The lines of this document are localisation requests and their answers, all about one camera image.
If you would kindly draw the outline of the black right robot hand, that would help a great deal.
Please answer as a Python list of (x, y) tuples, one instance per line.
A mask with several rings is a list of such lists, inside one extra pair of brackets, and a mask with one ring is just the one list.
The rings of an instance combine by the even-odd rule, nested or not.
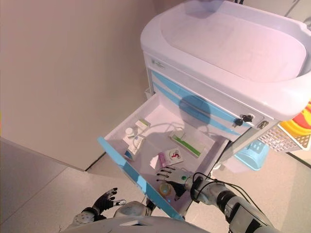
[(166, 166), (156, 174), (157, 182), (165, 182), (171, 185), (175, 191), (174, 200), (178, 201), (192, 187), (193, 174), (187, 170)]

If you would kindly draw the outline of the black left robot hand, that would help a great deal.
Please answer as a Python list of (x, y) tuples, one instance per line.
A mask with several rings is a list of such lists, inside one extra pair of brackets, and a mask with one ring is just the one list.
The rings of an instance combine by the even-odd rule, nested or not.
[(125, 205), (127, 203), (126, 200), (115, 200), (117, 190), (118, 189), (115, 187), (105, 192), (95, 201), (92, 208), (94, 208), (98, 214), (101, 214), (103, 211), (112, 207)]

